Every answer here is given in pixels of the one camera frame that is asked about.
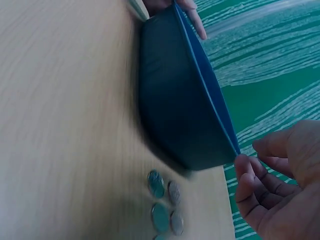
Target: green floor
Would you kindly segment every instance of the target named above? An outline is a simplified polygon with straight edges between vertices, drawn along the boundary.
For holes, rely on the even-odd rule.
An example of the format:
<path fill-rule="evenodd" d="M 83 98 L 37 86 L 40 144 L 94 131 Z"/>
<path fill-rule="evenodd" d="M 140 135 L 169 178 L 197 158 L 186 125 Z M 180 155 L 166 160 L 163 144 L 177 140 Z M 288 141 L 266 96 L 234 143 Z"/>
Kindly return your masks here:
<path fill-rule="evenodd" d="M 242 153 L 300 119 L 320 119 L 320 1 L 196 0 L 203 47 L 222 87 Z M 224 166 L 237 240 L 260 239 L 235 204 L 233 165 Z M 286 182 L 291 179 L 273 172 Z"/>

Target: finger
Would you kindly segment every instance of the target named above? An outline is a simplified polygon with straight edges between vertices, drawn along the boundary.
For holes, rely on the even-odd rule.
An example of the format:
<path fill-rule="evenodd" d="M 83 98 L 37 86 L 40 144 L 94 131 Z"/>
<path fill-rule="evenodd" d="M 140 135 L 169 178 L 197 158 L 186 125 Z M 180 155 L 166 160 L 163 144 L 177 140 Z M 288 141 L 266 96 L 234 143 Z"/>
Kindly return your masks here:
<path fill-rule="evenodd" d="M 236 179 L 239 182 L 241 176 L 245 173 L 255 176 L 249 157 L 244 154 L 238 155 L 234 160 Z"/>
<path fill-rule="evenodd" d="M 239 182 L 243 174 L 250 174 L 254 177 L 253 181 L 253 191 L 257 201 L 266 209 L 273 208 L 278 204 L 283 198 L 281 196 L 272 194 L 268 189 L 262 184 L 262 182 L 255 176 L 254 169 L 251 165 L 249 156 L 240 154 L 234 162 L 235 173 L 237 180 Z"/>
<path fill-rule="evenodd" d="M 241 176 L 235 191 L 235 201 L 243 219 L 259 234 L 264 231 L 260 226 L 268 210 L 261 206 L 254 194 L 254 177 L 245 173 Z"/>
<path fill-rule="evenodd" d="M 268 210 L 284 199 L 282 196 L 270 192 L 257 176 L 254 177 L 253 192 L 259 204 Z"/>
<path fill-rule="evenodd" d="M 301 191 L 298 186 L 285 183 L 269 173 L 256 157 L 250 157 L 249 159 L 255 175 L 258 177 L 258 179 L 260 179 L 266 189 L 273 195 L 278 197 L 287 197 L 291 194 Z"/>
<path fill-rule="evenodd" d="M 260 156 L 287 158 L 287 142 L 292 128 L 275 131 L 252 143 L 254 150 Z"/>
<path fill-rule="evenodd" d="M 176 1 L 180 8 L 183 10 L 183 11 L 188 11 L 188 10 L 192 10 L 192 9 L 197 9 L 197 4 L 195 4 L 194 1 L 192 0 L 177 0 Z"/>
<path fill-rule="evenodd" d="M 145 7 L 149 12 L 150 17 L 167 8 L 171 2 L 166 1 L 144 1 Z"/>
<path fill-rule="evenodd" d="M 201 18 L 199 14 L 197 13 L 197 10 L 191 9 L 185 12 L 188 18 L 190 19 L 192 25 L 194 26 L 196 32 L 200 36 L 202 40 L 207 39 L 206 30 L 202 24 Z"/>
<path fill-rule="evenodd" d="M 259 156 L 258 158 L 265 164 L 267 164 L 273 170 L 286 175 L 288 178 L 294 179 L 294 175 L 291 172 L 288 158 L 280 158 L 276 156 Z"/>

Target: blue bowl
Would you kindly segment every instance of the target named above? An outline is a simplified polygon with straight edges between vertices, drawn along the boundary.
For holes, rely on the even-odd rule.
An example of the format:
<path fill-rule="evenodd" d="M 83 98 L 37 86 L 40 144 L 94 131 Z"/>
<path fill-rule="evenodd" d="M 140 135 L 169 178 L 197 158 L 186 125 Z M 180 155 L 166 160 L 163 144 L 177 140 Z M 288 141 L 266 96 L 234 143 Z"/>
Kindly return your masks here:
<path fill-rule="evenodd" d="M 211 64 L 176 3 L 141 29 L 138 108 L 151 139 L 190 170 L 230 163 L 237 137 Z"/>

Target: green patterned floor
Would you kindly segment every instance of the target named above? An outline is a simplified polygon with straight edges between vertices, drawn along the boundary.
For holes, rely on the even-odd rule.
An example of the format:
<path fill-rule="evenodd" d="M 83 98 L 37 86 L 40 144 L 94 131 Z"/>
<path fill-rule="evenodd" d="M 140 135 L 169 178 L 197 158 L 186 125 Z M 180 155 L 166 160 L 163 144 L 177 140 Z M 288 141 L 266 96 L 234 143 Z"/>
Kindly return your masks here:
<path fill-rule="evenodd" d="M 242 153 L 255 155 L 252 141 L 268 132 L 300 119 L 320 119 L 320 1 L 195 2 L 209 36 L 203 46 Z M 224 171 L 236 239 L 260 239 L 236 207 L 234 166 Z"/>

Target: silver coin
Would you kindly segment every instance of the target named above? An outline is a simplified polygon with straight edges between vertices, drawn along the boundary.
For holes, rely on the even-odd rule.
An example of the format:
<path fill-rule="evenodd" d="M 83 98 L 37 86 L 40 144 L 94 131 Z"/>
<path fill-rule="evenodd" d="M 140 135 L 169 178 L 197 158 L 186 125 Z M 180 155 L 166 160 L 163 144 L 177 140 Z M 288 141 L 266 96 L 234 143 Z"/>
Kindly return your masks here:
<path fill-rule="evenodd" d="M 180 194 L 180 187 L 175 181 L 170 181 L 168 183 L 168 196 L 170 202 L 176 206 L 181 202 L 181 194 Z"/>
<path fill-rule="evenodd" d="M 164 179 L 155 169 L 151 170 L 147 177 L 149 190 L 157 199 L 160 199 L 165 194 Z"/>
<path fill-rule="evenodd" d="M 184 219 L 177 211 L 171 213 L 170 227 L 173 234 L 176 236 L 181 236 L 184 231 Z"/>
<path fill-rule="evenodd" d="M 151 219 L 154 228 L 159 233 L 165 233 L 169 229 L 169 212 L 161 203 L 156 203 L 151 209 Z"/>

